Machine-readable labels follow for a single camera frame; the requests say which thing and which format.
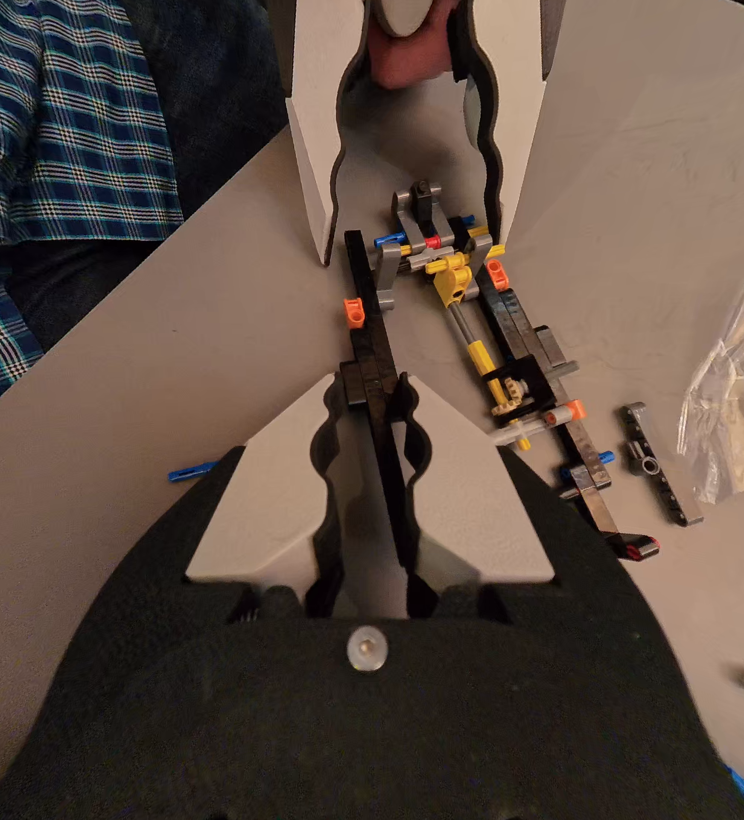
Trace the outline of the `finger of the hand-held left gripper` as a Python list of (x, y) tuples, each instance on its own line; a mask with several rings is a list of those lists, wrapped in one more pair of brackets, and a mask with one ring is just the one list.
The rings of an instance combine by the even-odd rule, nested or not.
[(545, 92), (538, 1), (459, 2), (450, 14), (450, 55), (464, 81), (464, 120), (486, 168), (484, 211), (505, 243), (516, 215)]
[(309, 228), (321, 263), (330, 264), (346, 148), (341, 106), (366, 53), (370, 2), (295, 3), (292, 82), (286, 99)]

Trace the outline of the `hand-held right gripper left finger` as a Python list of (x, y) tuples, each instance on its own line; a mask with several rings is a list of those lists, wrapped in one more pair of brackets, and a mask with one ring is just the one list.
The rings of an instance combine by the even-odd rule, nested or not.
[(284, 586), (311, 617), (333, 614), (344, 578), (341, 528), (327, 471), (339, 454), (341, 376), (329, 373), (246, 443), (187, 578)]

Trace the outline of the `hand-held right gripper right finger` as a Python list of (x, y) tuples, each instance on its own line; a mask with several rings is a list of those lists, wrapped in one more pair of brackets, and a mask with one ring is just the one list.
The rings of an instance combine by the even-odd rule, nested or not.
[(452, 588), (544, 585), (554, 568), (498, 447), (418, 377), (387, 405), (387, 512), (406, 616)]

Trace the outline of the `black lego drive shaft assembly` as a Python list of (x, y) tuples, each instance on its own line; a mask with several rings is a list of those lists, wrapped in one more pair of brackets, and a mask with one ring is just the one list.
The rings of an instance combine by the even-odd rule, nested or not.
[(611, 483), (612, 456), (593, 444), (583, 404), (562, 384), (578, 364), (564, 356), (549, 327), (529, 321), (503, 264), (504, 246), (475, 217), (448, 219), (440, 197), (441, 187), (427, 180), (393, 194), (397, 230), (373, 241), (379, 308), (394, 308), (399, 275), (421, 275), (431, 284), (490, 394), (498, 444), (528, 451), (531, 436), (552, 431), (567, 457), (561, 497), (577, 505), (619, 558), (655, 557), (657, 540), (624, 533), (601, 496)]

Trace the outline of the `small dark grey lego connector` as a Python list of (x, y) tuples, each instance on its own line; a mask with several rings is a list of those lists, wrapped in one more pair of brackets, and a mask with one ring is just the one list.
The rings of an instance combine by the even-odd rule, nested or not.
[(639, 477), (657, 477), (661, 467), (657, 459), (646, 451), (639, 440), (630, 440), (627, 446), (627, 464), (630, 471)]

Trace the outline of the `grey lego beam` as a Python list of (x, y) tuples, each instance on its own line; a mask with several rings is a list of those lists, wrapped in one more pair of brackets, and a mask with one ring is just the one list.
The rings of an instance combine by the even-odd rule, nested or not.
[(623, 427), (627, 468), (629, 469), (626, 443), (631, 440), (641, 441), (643, 448), (653, 454), (661, 467), (657, 477), (642, 478), (650, 483), (668, 519), (680, 527), (702, 523), (704, 516), (694, 497), (691, 478), (648, 407), (643, 402), (624, 404), (618, 410), (618, 415)]

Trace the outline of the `person's left hand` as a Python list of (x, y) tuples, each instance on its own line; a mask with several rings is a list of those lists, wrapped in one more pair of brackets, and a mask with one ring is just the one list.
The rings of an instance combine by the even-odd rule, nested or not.
[(412, 87), (451, 70), (446, 17), (426, 21), (405, 38), (388, 35), (373, 18), (367, 47), (371, 78), (387, 90)]

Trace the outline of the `blue plaid shirt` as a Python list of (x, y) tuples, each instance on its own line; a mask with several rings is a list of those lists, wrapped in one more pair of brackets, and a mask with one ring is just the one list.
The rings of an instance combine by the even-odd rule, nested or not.
[(0, 1), (0, 395), (43, 355), (7, 281), (26, 242), (159, 242), (183, 221), (159, 98), (120, 2)]

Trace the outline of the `clear plastic bag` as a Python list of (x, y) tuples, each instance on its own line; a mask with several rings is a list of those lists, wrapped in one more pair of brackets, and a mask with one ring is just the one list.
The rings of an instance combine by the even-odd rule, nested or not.
[(718, 504), (744, 492), (744, 283), (683, 400), (677, 452), (695, 497)]

